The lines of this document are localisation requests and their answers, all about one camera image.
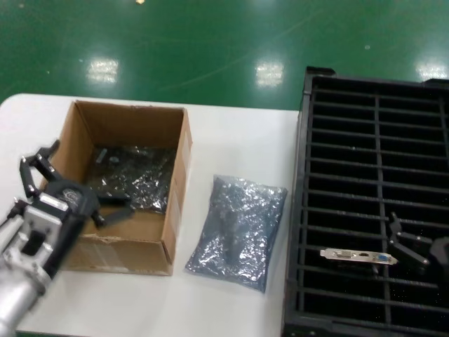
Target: cardboard box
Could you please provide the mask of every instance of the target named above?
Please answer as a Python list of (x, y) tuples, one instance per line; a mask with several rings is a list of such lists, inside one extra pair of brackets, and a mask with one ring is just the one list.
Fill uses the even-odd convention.
[[(96, 230), (90, 221), (66, 262), (69, 270), (171, 275), (192, 146), (187, 111), (76, 101), (60, 142), (52, 163), (64, 177), (80, 183), (94, 147), (177, 149), (166, 215), (136, 211), (131, 219), (103, 230)], [(100, 211), (108, 214), (113, 209)]]

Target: black plastic tray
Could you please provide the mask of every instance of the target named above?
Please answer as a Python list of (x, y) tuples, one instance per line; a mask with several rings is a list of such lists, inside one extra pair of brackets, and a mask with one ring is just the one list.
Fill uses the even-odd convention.
[(375, 275), (319, 255), (386, 252), (391, 212), (404, 232), (449, 236), (448, 88), (307, 68), (283, 336), (449, 336), (449, 300), (430, 279), (401, 263)]

